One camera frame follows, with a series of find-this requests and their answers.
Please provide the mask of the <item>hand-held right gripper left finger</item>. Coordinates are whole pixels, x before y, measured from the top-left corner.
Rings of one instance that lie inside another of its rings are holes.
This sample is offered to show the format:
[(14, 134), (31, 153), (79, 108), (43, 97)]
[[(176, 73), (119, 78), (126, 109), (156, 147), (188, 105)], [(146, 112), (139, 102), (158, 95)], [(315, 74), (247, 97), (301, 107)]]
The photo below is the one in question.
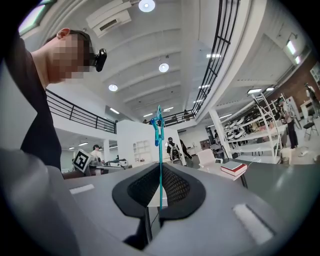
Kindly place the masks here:
[(159, 256), (150, 240), (148, 205), (158, 188), (158, 164), (64, 180), (79, 256)]

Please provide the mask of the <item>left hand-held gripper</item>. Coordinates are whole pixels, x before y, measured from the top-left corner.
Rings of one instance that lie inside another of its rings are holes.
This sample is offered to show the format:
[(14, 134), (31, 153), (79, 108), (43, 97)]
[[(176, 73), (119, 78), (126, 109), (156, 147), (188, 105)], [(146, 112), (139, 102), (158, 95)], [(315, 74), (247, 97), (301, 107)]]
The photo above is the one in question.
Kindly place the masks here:
[(102, 166), (103, 163), (99, 157), (92, 156), (90, 153), (79, 149), (75, 153), (72, 165), (76, 171), (82, 172), (85, 176), (93, 176), (96, 168)]

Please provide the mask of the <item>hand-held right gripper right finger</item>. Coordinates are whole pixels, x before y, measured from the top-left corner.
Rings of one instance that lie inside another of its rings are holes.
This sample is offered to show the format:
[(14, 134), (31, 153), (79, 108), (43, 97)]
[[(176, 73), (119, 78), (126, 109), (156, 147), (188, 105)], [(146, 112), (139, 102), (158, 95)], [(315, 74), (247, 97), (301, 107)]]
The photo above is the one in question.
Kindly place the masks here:
[(275, 210), (235, 181), (177, 165), (206, 191), (189, 217), (163, 223), (143, 250), (152, 256), (269, 256), (286, 243), (287, 231)]

